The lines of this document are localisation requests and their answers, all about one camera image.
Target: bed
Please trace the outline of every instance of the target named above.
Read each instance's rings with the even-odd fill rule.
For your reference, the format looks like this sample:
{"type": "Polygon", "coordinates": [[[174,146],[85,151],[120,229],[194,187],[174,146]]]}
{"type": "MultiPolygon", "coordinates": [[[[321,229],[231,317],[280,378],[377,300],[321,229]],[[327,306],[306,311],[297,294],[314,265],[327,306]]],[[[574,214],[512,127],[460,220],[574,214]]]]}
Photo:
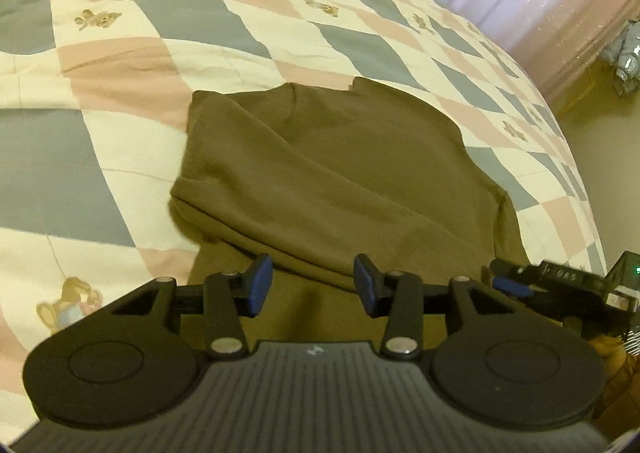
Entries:
{"type": "Polygon", "coordinates": [[[186,282],[200,236],[168,200],[191,94],[354,76],[457,123],[532,263],[604,272],[545,99],[433,0],[0,0],[0,442],[36,420],[21,382],[34,346],[153,277],[186,282]]]}

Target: ribbed gray surface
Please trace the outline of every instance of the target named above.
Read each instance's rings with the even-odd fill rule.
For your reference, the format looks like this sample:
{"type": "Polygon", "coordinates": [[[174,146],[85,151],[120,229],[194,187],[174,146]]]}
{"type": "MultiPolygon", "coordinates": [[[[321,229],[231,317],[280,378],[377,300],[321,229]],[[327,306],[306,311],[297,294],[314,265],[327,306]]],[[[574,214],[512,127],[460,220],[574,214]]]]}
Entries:
{"type": "Polygon", "coordinates": [[[415,365],[369,343],[262,343],[210,367],[192,396],[157,419],[114,431],[43,421],[16,453],[600,453],[608,442],[579,423],[520,433],[444,404],[415,365]]]}

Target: brown cloth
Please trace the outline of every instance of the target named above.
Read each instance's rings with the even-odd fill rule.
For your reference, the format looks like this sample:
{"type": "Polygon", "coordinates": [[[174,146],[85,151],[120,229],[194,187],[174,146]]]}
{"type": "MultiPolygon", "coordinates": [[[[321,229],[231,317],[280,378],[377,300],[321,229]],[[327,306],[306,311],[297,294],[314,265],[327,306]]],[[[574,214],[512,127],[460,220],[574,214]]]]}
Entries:
{"type": "MultiPolygon", "coordinates": [[[[267,302],[256,319],[242,321],[250,346],[258,339],[380,346],[385,318],[369,319],[354,293],[358,253],[381,271],[440,285],[454,276],[486,280],[482,268],[495,257],[529,263],[509,196],[470,159],[455,123],[362,78],[349,91],[287,83],[194,93],[172,196],[205,235],[190,283],[271,255],[267,302]]],[[[204,346],[194,322],[182,335],[204,346]]],[[[424,336],[425,347],[442,342],[442,318],[425,317],[424,336]]],[[[627,359],[619,341],[593,344],[610,378],[597,422],[613,439],[640,426],[637,406],[628,419],[609,413],[637,400],[626,392],[640,385],[632,381],[636,358],[627,359]]]]}

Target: circular cover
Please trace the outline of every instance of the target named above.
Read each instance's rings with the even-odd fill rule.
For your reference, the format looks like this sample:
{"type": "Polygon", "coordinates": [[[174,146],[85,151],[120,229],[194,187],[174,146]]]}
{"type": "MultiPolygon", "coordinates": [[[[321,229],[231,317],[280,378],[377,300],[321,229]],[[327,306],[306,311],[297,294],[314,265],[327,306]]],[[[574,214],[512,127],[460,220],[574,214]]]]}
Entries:
{"type": "Polygon", "coordinates": [[[43,341],[25,362],[24,386],[41,418],[117,427],[173,406],[197,373],[193,350],[177,335],[144,317],[118,316],[43,341]]]}
{"type": "Polygon", "coordinates": [[[605,382],[602,360],[586,341],[518,313],[465,324],[436,350],[431,376],[465,413],[521,430],[583,419],[605,382]]]}

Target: gray square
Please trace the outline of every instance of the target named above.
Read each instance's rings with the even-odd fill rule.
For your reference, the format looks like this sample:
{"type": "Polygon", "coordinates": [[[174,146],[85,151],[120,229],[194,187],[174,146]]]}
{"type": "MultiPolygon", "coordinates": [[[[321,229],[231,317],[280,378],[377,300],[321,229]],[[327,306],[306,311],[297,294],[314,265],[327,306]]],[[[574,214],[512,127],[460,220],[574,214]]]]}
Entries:
{"type": "Polygon", "coordinates": [[[0,0],[0,51],[27,56],[55,47],[49,0],[0,0]]]}
{"type": "Polygon", "coordinates": [[[512,78],[520,79],[520,76],[517,75],[516,72],[511,70],[511,67],[507,66],[507,64],[502,60],[502,58],[500,57],[500,54],[498,54],[498,52],[496,52],[494,49],[492,49],[484,41],[481,41],[480,44],[491,53],[491,55],[495,58],[495,60],[498,62],[498,64],[502,67],[502,70],[504,70],[507,73],[508,76],[510,76],[512,78]]]}
{"type": "Polygon", "coordinates": [[[540,104],[532,104],[532,106],[540,112],[540,115],[542,115],[549,128],[551,128],[551,131],[553,131],[558,137],[564,138],[562,130],[560,129],[560,126],[558,126],[558,122],[556,121],[554,114],[551,113],[548,108],[540,104]]]}
{"type": "Polygon", "coordinates": [[[440,67],[440,70],[442,70],[442,73],[447,77],[449,82],[457,88],[471,106],[486,110],[487,112],[504,113],[500,105],[471,79],[454,68],[448,67],[436,60],[433,61],[440,67]]]}
{"type": "Polygon", "coordinates": [[[229,47],[271,58],[224,0],[133,0],[164,39],[229,47]]]}
{"type": "Polygon", "coordinates": [[[356,32],[333,25],[314,23],[322,36],[366,78],[407,84],[419,90],[425,88],[415,80],[400,56],[380,36],[356,32]]]}
{"type": "Polygon", "coordinates": [[[37,184],[27,169],[0,169],[0,227],[44,234],[37,184]]]}
{"type": "Polygon", "coordinates": [[[491,148],[467,147],[466,152],[491,180],[507,191],[516,211],[537,206],[538,201],[522,187],[516,178],[495,156],[491,148]]]}
{"type": "Polygon", "coordinates": [[[470,56],[476,56],[478,58],[482,57],[482,54],[478,52],[476,49],[474,49],[471,43],[469,43],[466,39],[464,39],[455,30],[441,25],[432,17],[429,17],[429,21],[431,22],[433,29],[440,35],[442,40],[451,48],[459,50],[460,52],[464,52],[465,54],[469,54],[470,56]]]}
{"type": "Polygon", "coordinates": [[[79,110],[0,109],[0,168],[97,168],[79,110]]]}
{"type": "Polygon", "coordinates": [[[504,96],[504,98],[513,105],[513,108],[518,110],[518,113],[522,116],[522,118],[524,118],[524,120],[526,120],[529,124],[532,124],[536,128],[538,127],[537,123],[531,118],[529,112],[527,112],[527,109],[524,107],[524,104],[520,102],[520,99],[518,99],[518,97],[508,93],[506,90],[501,89],[499,86],[496,86],[496,88],[498,88],[498,91],[504,96]]]}
{"type": "Polygon", "coordinates": [[[578,198],[580,198],[580,200],[585,202],[587,200],[587,194],[584,192],[584,190],[580,186],[580,182],[578,182],[578,179],[575,178],[574,172],[571,171],[571,168],[569,168],[569,166],[567,166],[564,163],[562,164],[562,167],[564,168],[564,172],[566,173],[566,175],[569,177],[569,181],[571,182],[571,185],[574,187],[575,192],[578,195],[578,198]]]}
{"type": "Polygon", "coordinates": [[[591,272],[594,274],[599,274],[600,276],[604,276],[607,274],[606,269],[604,268],[604,264],[600,259],[600,253],[598,252],[598,248],[595,243],[591,243],[590,246],[587,247],[587,256],[589,256],[589,263],[591,264],[591,272]]]}
{"type": "Polygon", "coordinates": [[[360,0],[371,10],[375,10],[376,13],[385,19],[399,23],[402,26],[409,27],[411,30],[418,32],[414,27],[409,25],[409,22],[402,15],[398,6],[393,0],[360,0]]]}
{"type": "Polygon", "coordinates": [[[135,247],[99,168],[33,172],[48,235],[135,247]]]}
{"type": "Polygon", "coordinates": [[[25,110],[0,108],[0,170],[24,169],[29,165],[25,151],[25,110]]]}

